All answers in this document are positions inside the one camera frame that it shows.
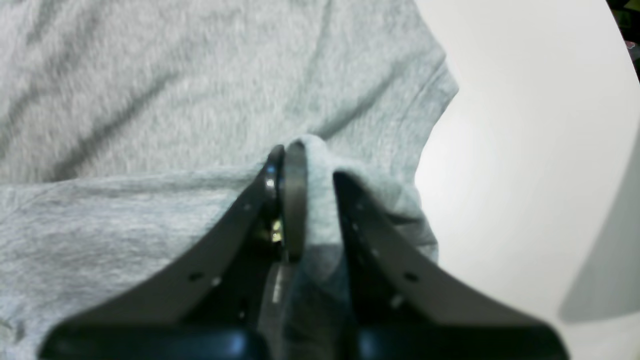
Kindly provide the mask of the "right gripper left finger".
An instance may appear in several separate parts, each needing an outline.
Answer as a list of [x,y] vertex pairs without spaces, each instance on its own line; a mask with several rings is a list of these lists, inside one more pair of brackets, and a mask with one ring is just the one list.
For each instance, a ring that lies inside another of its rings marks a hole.
[[146,281],[59,322],[42,360],[270,360],[259,332],[273,266],[300,259],[307,157],[277,145],[222,218]]

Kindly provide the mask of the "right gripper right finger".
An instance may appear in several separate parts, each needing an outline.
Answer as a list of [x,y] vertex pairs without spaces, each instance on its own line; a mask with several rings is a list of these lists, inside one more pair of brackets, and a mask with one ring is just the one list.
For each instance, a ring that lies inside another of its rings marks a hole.
[[347,360],[568,360],[551,325],[422,255],[350,175],[333,176],[355,323]]

